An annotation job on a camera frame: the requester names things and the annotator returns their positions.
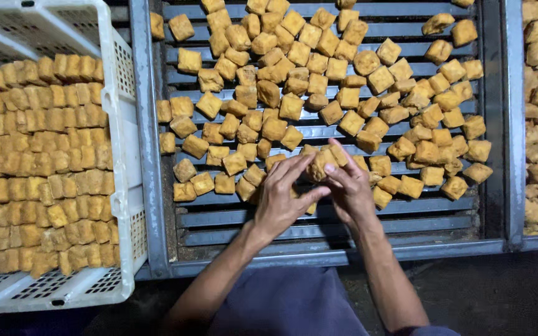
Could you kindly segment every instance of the forearm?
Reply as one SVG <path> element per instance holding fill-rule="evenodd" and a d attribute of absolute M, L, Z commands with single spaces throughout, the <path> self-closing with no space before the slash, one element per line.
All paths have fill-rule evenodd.
<path fill-rule="evenodd" d="M 253 236 L 251 227 L 244 225 L 229 246 L 194 279 L 168 312 L 164 327 L 208 324 L 246 266 L 266 245 Z"/>
<path fill-rule="evenodd" d="M 393 254 L 379 219 L 374 217 L 370 221 L 365 225 L 370 229 L 359 234 L 357 248 L 363 256 L 371 293 L 385 327 L 395 332 L 408 326 L 429 325 L 422 303 Z"/>

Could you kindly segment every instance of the floor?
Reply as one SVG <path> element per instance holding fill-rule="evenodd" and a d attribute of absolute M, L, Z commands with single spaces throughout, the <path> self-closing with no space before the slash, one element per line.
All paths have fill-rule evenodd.
<path fill-rule="evenodd" d="M 404 263 L 433 324 L 462 335 L 538 335 L 538 252 Z M 384 335 L 364 275 L 338 269 L 358 317 Z M 189 279 L 138 283 L 122 304 L 0 316 L 0 335 L 147 335 Z"/>

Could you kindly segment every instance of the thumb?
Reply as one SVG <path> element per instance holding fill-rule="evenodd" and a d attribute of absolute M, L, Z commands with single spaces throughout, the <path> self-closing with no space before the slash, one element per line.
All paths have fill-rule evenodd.
<path fill-rule="evenodd" d="M 300 207 L 306 210 L 310 207 L 311 204 L 318 202 L 318 200 L 329 194 L 331 194 L 331 190 L 328 187 L 322 185 L 320 187 L 312 189 L 308 193 L 304 193 L 298 198 L 297 201 L 300 202 Z"/>
<path fill-rule="evenodd" d="M 350 190 L 352 187 L 354 187 L 355 181 L 352 180 L 348 173 L 344 172 L 339 167 L 335 167 L 333 164 L 327 163 L 323 169 L 328 177 L 340 183 L 345 190 Z"/>

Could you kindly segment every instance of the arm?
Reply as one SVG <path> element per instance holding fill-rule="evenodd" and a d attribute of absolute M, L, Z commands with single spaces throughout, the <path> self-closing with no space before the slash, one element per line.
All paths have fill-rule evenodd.
<path fill-rule="evenodd" d="M 205 332 L 252 258 L 302 216 L 310 204 L 329 194 L 329 188 L 318 187 L 291 199 L 292 184 L 313 157 L 294 156 L 273 166 L 263 184 L 254 219 L 180 296 L 164 319 L 163 331 L 192 334 L 197 328 L 196 332 Z"/>
<path fill-rule="evenodd" d="M 340 143 L 329 140 L 334 145 Z M 375 202 L 368 174 L 348 155 L 340 169 L 325 165 L 327 183 L 333 194 L 335 210 L 350 228 L 362 255 L 371 293 L 385 327 L 390 332 L 412 326 L 427 326 L 429 318 L 414 288 L 393 254 L 383 226 L 375 214 Z"/>

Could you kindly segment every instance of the white plastic crate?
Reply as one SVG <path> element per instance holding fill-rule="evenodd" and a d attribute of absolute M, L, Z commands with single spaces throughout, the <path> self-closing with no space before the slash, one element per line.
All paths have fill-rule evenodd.
<path fill-rule="evenodd" d="M 121 267 L 70 276 L 52 271 L 37 280 L 23 272 L 0 274 L 0 313 L 122 302 L 147 258 L 132 50 L 111 26 L 109 7 L 102 0 L 0 0 L 0 64 L 55 53 L 103 59 L 101 101 L 109 114 L 116 183 L 111 212 L 118 220 Z"/>

